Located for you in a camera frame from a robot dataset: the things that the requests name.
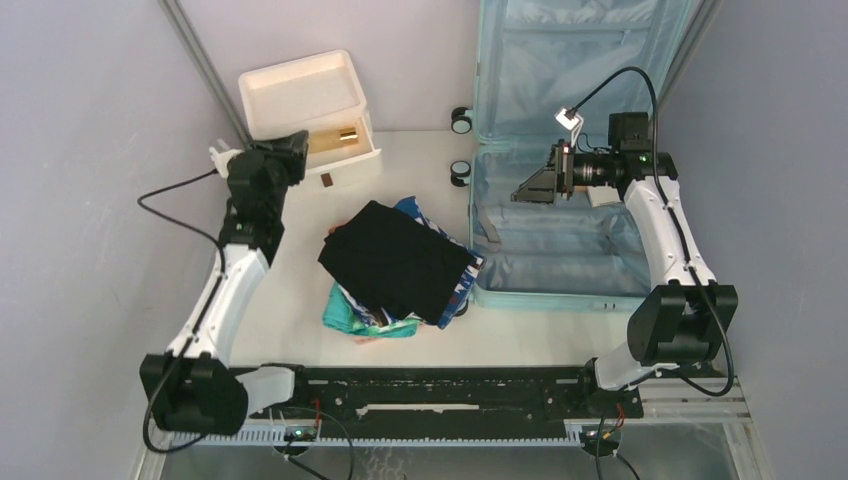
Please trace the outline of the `gold cylindrical bottle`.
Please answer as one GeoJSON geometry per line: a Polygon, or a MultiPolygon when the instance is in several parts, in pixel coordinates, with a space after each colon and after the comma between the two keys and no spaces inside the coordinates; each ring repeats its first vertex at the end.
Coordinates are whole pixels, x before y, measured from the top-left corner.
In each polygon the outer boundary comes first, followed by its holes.
{"type": "Polygon", "coordinates": [[[341,129],[338,131],[339,142],[343,146],[356,144],[359,141],[359,133],[355,128],[341,129]]]}

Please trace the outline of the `white drawer box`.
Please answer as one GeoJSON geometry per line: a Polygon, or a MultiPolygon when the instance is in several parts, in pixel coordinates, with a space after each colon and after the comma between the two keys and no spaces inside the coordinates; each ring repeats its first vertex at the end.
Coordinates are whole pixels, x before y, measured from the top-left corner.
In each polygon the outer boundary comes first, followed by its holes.
{"type": "Polygon", "coordinates": [[[250,137],[273,140],[309,131],[302,186],[331,190],[370,181],[384,171],[367,99],[348,51],[332,50],[241,74],[238,87],[250,137]],[[355,128],[356,144],[338,131],[355,128]]]}

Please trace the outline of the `small grey white box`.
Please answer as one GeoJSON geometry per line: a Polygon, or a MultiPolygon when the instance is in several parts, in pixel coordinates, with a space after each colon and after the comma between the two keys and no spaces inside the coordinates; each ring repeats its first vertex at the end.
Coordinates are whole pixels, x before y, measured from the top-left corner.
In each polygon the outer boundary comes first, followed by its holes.
{"type": "Polygon", "coordinates": [[[592,208],[614,205],[621,202],[621,197],[617,189],[610,186],[588,187],[587,197],[592,208]]]}

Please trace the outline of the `light blue ribbed suitcase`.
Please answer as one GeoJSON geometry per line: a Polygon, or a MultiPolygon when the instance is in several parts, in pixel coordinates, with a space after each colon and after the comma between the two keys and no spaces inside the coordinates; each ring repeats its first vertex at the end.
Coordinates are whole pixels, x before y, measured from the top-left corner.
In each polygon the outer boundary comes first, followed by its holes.
{"type": "Polygon", "coordinates": [[[512,193],[570,133],[556,115],[576,107],[585,141],[604,145],[611,114],[647,112],[661,94],[693,1],[484,1],[471,120],[469,233],[484,267],[482,307],[633,309],[650,292],[638,228],[622,203],[578,192],[552,204],[512,193]]]}

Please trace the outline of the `black t-shirt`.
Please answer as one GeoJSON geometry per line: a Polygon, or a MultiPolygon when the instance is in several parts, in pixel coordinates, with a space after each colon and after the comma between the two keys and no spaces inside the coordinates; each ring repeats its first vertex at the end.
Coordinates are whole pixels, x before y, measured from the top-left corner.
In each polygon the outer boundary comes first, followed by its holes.
{"type": "Polygon", "coordinates": [[[325,237],[318,262],[366,309],[437,324],[473,259],[402,211],[370,201],[325,237]]]}

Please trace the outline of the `teal polo shirt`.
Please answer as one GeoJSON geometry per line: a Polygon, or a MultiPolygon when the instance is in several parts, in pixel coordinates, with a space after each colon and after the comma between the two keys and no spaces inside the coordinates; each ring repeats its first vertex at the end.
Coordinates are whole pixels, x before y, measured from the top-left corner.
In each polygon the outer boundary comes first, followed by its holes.
{"type": "Polygon", "coordinates": [[[421,321],[415,316],[396,319],[386,312],[369,313],[337,283],[330,288],[322,323],[358,340],[408,338],[417,333],[421,321]]]}

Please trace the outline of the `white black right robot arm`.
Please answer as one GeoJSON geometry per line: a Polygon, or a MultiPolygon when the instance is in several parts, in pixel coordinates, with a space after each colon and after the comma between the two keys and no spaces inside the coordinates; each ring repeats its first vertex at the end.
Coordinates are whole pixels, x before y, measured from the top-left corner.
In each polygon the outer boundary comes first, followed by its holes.
{"type": "Polygon", "coordinates": [[[669,375],[688,385],[684,368],[725,354],[734,366],[727,328],[738,306],[736,289],[717,281],[701,255],[680,200],[678,170],[657,149],[656,129],[645,112],[609,117],[606,151],[575,150],[584,120],[574,108],[555,116],[570,140],[552,145],[547,163],[512,193],[514,202],[551,204],[577,187],[612,187],[632,216],[646,254],[651,291],[628,320],[625,342],[591,360],[594,378],[579,388],[578,402],[605,415],[625,391],[669,375]]]}

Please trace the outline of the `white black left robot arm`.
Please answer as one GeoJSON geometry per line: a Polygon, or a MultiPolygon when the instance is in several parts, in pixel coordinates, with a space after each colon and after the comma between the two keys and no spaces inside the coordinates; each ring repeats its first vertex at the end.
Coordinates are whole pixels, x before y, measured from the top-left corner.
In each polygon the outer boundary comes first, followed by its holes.
{"type": "Polygon", "coordinates": [[[294,368],[266,365],[238,373],[230,362],[246,308],[282,240],[286,194],[305,178],[308,151],[306,130],[244,150],[210,151],[212,172],[229,191],[219,233],[199,233],[213,243],[214,263],[178,335],[140,365],[146,425],[231,436],[249,415],[273,405],[290,417],[310,409],[313,392],[296,380],[294,368]]]}

